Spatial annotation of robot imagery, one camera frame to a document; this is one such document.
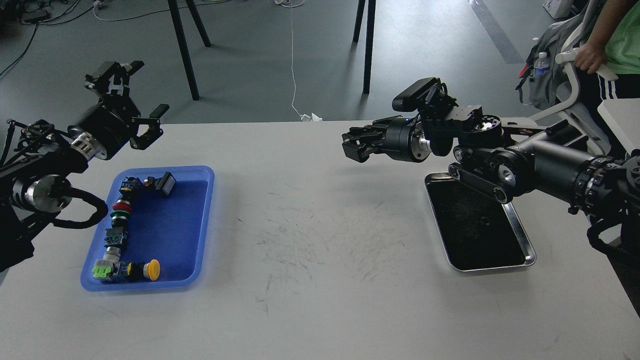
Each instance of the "backpack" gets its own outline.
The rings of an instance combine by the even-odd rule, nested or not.
[[[531,52],[525,62],[525,67],[520,73],[520,83],[515,88],[515,90],[518,91],[521,103],[524,104],[522,100],[522,86],[527,79],[529,79],[530,105],[544,110],[556,104],[556,89],[560,84],[567,81],[568,78],[563,72],[564,65],[557,64],[554,58],[556,54],[566,50],[564,43],[581,24],[583,25],[580,34],[567,45],[575,47],[577,44],[582,45],[586,42],[605,2],[606,0],[590,0],[588,6],[585,6],[578,15],[561,22],[553,23],[545,30],[544,34],[542,34],[538,40],[538,43],[531,48]],[[538,53],[543,51],[547,53],[547,56],[551,60],[549,69],[542,75],[532,77],[533,63],[538,59]]]

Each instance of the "green connector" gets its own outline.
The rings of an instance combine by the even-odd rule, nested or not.
[[[111,266],[94,266],[91,271],[93,272],[94,279],[109,279],[109,276],[111,275]]]

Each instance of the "gray floor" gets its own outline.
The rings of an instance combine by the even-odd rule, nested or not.
[[[76,13],[91,3],[81,1]],[[182,10],[202,96],[197,102],[189,95],[168,12],[122,22],[88,13],[62,26],[41,26],[22,61],[0,78],[0,119],[45,119],[66,128],[95,102],[83,88],[86,73],[108,60],[143,60],[145,68],[131,79],[131,97],[143,115],[164,102],[171,106],[165,123],[298,121],[291,108],[291,20],[295,105],[301,113],[314,112],[325,121],[386,117],[394,113],[391,100],[400,91],[428,76],[445,81],[460,104],[481,104],[485,113],[535,112],[513,90],[523,64],[506,60],[499,47],[509,44],[496,46],[490,35],[503,29],[503,40],[526,58],[531,38],[553,22],[539,1],[378,1],[368,96],[362,95],[364,31],[359,44],[351,42],[356,4],[306,0],[290,10],[271,0],[232,0],[200,6],[212,48],[202,46]],[[476,16],[479,5],[488,10],[482,17]],[[99,15],[117,19],[166,7],[165,1],[113,0]],[[5,26],[0,69],[22,52],[32,31]],[[4,125],[1,131],[4,137]]]

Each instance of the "power cord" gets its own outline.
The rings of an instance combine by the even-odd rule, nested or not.
[[[20,54],[20,56],[18,56],[18,58],[14,62],[11,63],[11,65],[7,66],[4,70],[2,70],[2,72],[0,72],[0,77],[2,77],[2,75],[5,72],[7,72],[7,70],[9,70],[12,66],[17,64],[18,61],[20,61],[24,57],[24,55],[27,53],[27,50],[29,50],[31,43],[33,42],[33,38],[36,36],[36,32],[38,31],[39,26],[40,24],[35,25],[35,27],[33,28],[33,34],[31,34],[31,39],[29,39],[29,43],[27,44],[27,47],[25,48],[25,50],[22,52],[22,54]]]
[[[293,110],[296,111],[300,119],[302,119],[303,118],[302,114],[293,105],[293,103],[296,101],[296,92],[298,90],[298,86],[296,85],[296,75],[293,72],[293,7],[290,6],[289,8],[291,9],[291,12],[290,12],[290,15],[291,15],[291,79],[293,79],[293,98],[291,99],[291,107],[293,108]]]
[[[196,6],[217,5],[217,4],[222,4],[222,3],[228,3],[229,1],[231,1],[231,0],[212,0],[212,1],[209,1],[208,3],[205,3],[205,4],[196,4]],[[184,8],[187,8],[187,6],[186,5],[185,6],[178,6],[178,9],[184,9]],[[126,17],[124,19],[103,19],[102,17],[98,16],[98,13],[96,12],[96,10],[100,10],[100,9],[96,9],[95,7],[93,8],[93,16],[95,16],[96,19],[102,20],[102,21],[110,21],[110,22],[139,19],[141,17],[153,15],[155,13],[161,13],[161,12],[169,11],[169,9],[164,9],[164,10],[156,10],[154,12],[144,13],[142,15],[137,15],[137,16],[133,16],[133,17]]]
[[[80,0],[74,1],[74,3],[71,4],[71,6],[69,6],[64,12],[62,12],[60,15],[52,17],[50,19],[44,19],[44,20],[39,20],[39,21],[34,21],[34,22],[29,22],[29,23],[24,23],[24,22],[20,22],[20,23],[22,25],[27,25],[27,24],[47,24],[47,23],[50,23],[50,22],[54,22],[56,20],[60,20],[64,16],[67,16],[68,14],[72,13],[76,9],[76,7],[78,6],[79,3],[80,3]],[[51,2],[49,1],[49,4],[41,4],[40,6],[42,6],[42,7],[40,7],[38,10],[43,10],[44,8],[50,7],[51,6]]]
[[[296,5],[292,5],[291,4],[291,0],[273,0],[273,2],[276,3],[276,5],[280,5],[280,6],[283,6],[285,8],[293,9],[293,8],[301,7],[305,3],[305,0],[302,0],[302,2],[300,4],[296,4]]]
[[[72,22],[73,20],[78,19],[79,17],[82,17],[84,14],[86,14],[86,13],[90,12],[90,11],[91,11],[91,9],[93,9],[93,6],[92,6],[92,7],[90,7],[89,9],[87,9],[87,10],[83,11],[83,12],[82,12],[82,13],[80,13],[78,16],[74,17],[73,19],[65,20],[65,21],[62,21],[62,22],[56,22],[55,24],[41,24],[41,25],[43,25],[43,26],[55,26],[55,25],[62,25],[62,24],[66,24],[66,23],[68,23],[68,22]]]

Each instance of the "black table leg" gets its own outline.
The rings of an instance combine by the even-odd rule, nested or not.
[[[191,90],[191,98],[193,100],[199,100],[200,94],[198,93],[196,77],[193,74],[193,66],[191,65],[189,48],[187,48],[187,40],[184,38],[184,29],[182,28],[182,21],[180,20],[180,13],[178,12],[177,0],[167,0],[167,2],[169,3],[169,12],[171,13],[171,19],[173,20],[175,36],[178,39],[178,46],[180,47],[180,54],[182,55],[184,72],[187,74],[187,81],[189,82],[189,89]]]
[[[358,14],[356,15],[356,27],[353,29],[353,42],[358,42],[360,38],[360,28],[362,27],[362,14],[364,13],[364,3],[366,0],[358,1]]]
[[[196,28],[198,28],[198,32],[200,33],[200,37],[202,38],[202,42],[204,43],[204,46],[210,47],[211,42],[209,41],[209,37],[207,36],[207,30],[204,28],[204,25],[202,24],[202,19],[200,18],[200,14],[196,9],[195,4],[193,4],[193,0],[186,0],[186,2],[187,2],[187,7],[191,12],[191,17],[193,18],[193,22],[196,23]]]
[[[367,10],[367,43],[364,52],[364,85],[362,93],[369,93],[371,85],[371,56],[373,55],[373,25],[376,20],[376,0],[369,0]]]

